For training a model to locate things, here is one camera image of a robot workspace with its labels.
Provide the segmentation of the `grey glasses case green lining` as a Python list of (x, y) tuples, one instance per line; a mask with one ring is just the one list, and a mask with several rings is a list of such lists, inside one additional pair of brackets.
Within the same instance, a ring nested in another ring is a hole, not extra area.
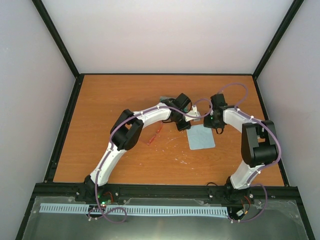
[[(160, 102), (163, 104), (166, 104), (169, 107), (173, 107), (175, 109), (180, 110), (181, 112), (187, 114), (192, 108), (192, 101), (191, 99), (186, 96), (184, 93), (181, 93), (178, 97), (166, 97), (161, 96)], [(183, 116), (185, 116), (182, 113), (179, 113), (177, 111), (171, 110), (170, 117), (165, 120), (165, 122), (177, 122), (179, 121)]]

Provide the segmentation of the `light blue cleaning cloth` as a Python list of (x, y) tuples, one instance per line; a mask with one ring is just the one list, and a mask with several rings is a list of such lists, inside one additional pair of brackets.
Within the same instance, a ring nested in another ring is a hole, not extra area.
[(198, 124), (193, 125), (186, 133), (190, 150), (211, 149), (216, 147), (211, 128)]

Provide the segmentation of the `pink transparent sunglasses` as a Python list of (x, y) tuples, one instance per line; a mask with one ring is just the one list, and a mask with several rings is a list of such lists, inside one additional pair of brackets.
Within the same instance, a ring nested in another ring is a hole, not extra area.
[(148, 146), (150, 146), (152, 144), (152, 142), (156, 139), (156, 137), (159, 135), (159, 133), (161, 132), (162, 128), (164, 126), (163, 122), (160, 122), (158, 125), (158, 128), (156, 129), (156, 131), (154, 132), (154, 134), (149, 138), (149, 140), (146, 142), (146, 144)]

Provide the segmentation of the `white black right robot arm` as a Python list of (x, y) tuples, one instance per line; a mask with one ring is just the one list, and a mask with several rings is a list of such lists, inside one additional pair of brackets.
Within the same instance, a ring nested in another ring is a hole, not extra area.
[(212, 110), (204, 118), (203, 126), (214, 129), (218, 135), (230, 125), (241, 133), (241, 163), (224, 185), (226, 201), (235, 203), (248, 195), (254, 178), (281, 158), (281, 147), (271, 120), (259, 120), (238, 107), (228, 105), (222, 93), (210, 97)]

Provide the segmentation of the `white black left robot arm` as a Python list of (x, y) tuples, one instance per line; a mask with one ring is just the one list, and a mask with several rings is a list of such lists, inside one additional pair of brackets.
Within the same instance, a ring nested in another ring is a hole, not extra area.
[(177, 98), (164, 99), (144, 110), (125, 109), (110, 130), (109, 142), (101, 160), (84, 179), (86, 195), (95, 202), (103, 198), (102, 186), (108, 183), (120, 158), (138, 143), (144, 128), (164, 121), (175, 123), (179, 131), (189, 129), (191, 123), (187, 120), (185, 109), (191, 106), (190, 98), (181, 93)]

